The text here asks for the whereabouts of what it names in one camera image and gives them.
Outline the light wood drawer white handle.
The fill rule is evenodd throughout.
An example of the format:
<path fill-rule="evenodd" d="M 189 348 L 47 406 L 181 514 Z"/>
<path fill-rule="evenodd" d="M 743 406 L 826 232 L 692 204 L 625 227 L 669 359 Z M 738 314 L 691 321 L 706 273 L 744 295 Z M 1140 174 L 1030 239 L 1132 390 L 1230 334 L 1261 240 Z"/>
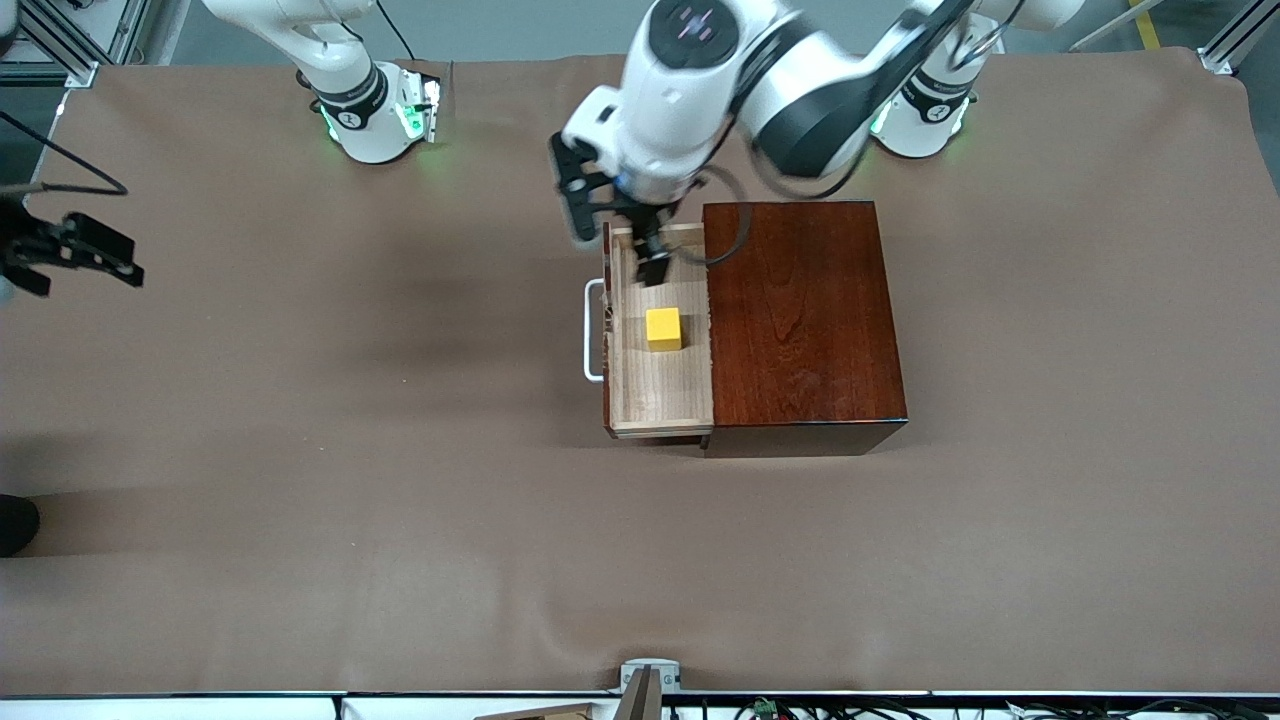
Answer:
<path fill-rule="evenodd" d="M 710 310 L 705 268 L 672 261 L 663 284 L 637 281 L 627 225 L 604 224 L 602 275 L 581 292 L 582 375 L 603 393 L 603 427 L 616 439 L 692 438 L 710 433 Z M 653 351 L 650 310 L 678 314 L 682 346 Z"/>

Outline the black round object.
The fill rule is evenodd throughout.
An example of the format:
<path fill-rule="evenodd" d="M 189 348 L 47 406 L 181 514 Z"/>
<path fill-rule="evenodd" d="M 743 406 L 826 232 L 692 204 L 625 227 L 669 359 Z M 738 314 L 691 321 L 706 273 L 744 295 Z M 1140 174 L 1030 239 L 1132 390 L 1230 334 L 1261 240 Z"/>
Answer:
<path fill-rule="evenodd" d="M 24 550 L 37 536 L 40 512 L 26 497 L 0 493 L 0 559 L 9 559 Z"/>

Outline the aluminium frame profile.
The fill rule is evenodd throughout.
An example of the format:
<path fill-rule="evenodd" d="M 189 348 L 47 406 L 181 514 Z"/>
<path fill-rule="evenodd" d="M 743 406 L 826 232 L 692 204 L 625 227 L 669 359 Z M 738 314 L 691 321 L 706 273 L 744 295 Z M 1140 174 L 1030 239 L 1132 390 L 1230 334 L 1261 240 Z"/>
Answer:
<path fill-rule="evenodd" d="M 1280 18 L 1280 0 L 1245 0 L 1245 5 L 1197 54 L 1217 76 L 1234 76 L 1268 27 Z"/>
<path fill-rule="evenodd" d="M 161 0 L 0 0 L 0 87 L 87 88 L 143 58 Z"/>

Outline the yellow block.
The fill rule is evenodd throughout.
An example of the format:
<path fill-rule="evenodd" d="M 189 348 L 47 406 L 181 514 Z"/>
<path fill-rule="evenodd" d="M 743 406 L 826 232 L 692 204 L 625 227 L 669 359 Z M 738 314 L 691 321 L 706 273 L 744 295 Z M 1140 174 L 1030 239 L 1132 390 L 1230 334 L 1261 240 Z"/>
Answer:
<path fill-rule="evenodd" d="M 676 352 L 684 348 L 684 324 L 678 307 L 649 307 L 644 316 L 644 337 L 649 352 Z"/>

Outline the dark brown wooden cabinet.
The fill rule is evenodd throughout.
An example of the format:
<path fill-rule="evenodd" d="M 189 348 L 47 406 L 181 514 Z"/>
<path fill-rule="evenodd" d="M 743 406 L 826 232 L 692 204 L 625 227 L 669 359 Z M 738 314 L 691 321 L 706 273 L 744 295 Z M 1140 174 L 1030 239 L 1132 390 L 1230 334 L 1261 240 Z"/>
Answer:
<path fill-rule="evenodd" d="M 708 457 L 860 456 L 908 424 L 890 283 L 868 200 L 749 202 L 707 275 Z"/>

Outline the brown table cloth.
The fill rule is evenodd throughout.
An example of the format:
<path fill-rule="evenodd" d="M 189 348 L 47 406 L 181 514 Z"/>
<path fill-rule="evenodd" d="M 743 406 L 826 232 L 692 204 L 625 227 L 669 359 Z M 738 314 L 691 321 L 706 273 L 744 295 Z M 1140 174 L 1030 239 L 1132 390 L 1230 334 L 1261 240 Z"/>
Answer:
<path fill-rule="evenodd" d="M 0 696 L 612 685 L 1280 692 L 1280 197 L 1187 50 L 997 56 L 867 159 L 909 421 L 861 457 L 602 429 L 547 137 L 614 56 L 463 63 L 347 160 L 280 67 L 105 70 L 60 142 L 146 286 L 0 309 Z"/>

